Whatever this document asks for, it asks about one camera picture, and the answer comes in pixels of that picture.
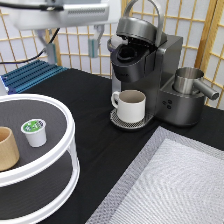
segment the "k-cup pod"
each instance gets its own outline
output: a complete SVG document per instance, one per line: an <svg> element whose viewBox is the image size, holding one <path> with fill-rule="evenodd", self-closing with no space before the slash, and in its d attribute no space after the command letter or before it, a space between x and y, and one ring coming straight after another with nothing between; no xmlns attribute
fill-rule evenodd
<svg viewBox="0 0 224 224"><path fill-rule="evenodd" d="M22 125L21 131L25 134L30 146L40 147L47 141L45 127L44 120L32 119Z"/></svg>

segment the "mug handle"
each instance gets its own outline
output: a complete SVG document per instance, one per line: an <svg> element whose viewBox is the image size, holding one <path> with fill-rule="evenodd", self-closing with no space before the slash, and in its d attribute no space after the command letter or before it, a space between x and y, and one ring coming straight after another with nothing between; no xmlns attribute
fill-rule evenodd
<svg viewBox="0 0 224 224"><path fill-rule="evenodd" d="M112 96L111 96L111 102L112 102L112 104L113 104L113 106L116 108L116 109L118 109L118 105L116 104L116 102L115 102L115 95L117 95L118 97L119 97L119 95L120 95L120 92L114 92L113 94L112 94Z"/></svg>

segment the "black table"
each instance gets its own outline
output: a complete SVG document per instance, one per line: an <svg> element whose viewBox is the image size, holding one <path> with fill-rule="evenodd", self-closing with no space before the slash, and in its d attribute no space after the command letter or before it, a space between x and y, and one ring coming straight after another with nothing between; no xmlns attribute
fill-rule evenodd
<svg viewBox="0 0 224 224"><path fill-rule="evenodd" d="M224 150L224 111L209 107L204 107L201 121L191 128L154 120L138 132L117 129L109 119L111 86L109 79L70 69L26 91L58 99L71 110L81 166L71 197L41 223L85 223L158 126Z"/></svg>

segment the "round tray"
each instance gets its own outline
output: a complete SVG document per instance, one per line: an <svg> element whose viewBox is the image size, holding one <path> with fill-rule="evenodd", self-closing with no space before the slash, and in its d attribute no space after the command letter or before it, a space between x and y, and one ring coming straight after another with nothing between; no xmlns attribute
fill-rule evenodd
<svg viewBox="0 0 224 224"><path fill-rule="evenodd" d="M78 181L73 117L61 102L32 94L1 97L0 114L20 152L19 162L0 172L0 223L40 222L67 201ZM32 148L20 128L38 118L46 121L47 143Z"/></svg>
<svg viewBox="0 0 224 224"><path fill-rule="evenodd" d="M20 94L0 98L0 124L12 129L20 160L12 169L0 172L0 187L11 185L40 173L58 160L71 145L75 124L71 112L61 102L46 96ZM29 146L21 125L30 119L46 121L47 143Z"/></svg>

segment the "coffee maker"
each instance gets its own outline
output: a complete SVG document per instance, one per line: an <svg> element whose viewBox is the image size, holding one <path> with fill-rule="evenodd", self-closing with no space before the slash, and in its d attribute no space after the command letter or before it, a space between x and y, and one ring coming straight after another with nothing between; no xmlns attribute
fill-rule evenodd
<svg viewBox="0 0 224 224"><path fill-rule="evenodd" d="M120 128L134 130L157 118L176 126L192 126L199 120L205 103L202 91L184 94L174 89L183 38L165 34L164 14L156 0L149 0L158 13L158 27L129 17L132 0L120 19L116 35L128 40L111 53L113 91L139 90L146 96L146 118L141 124L125 124L111 113L111 121ZM207 86L213 99L217 92Z"/></svg>

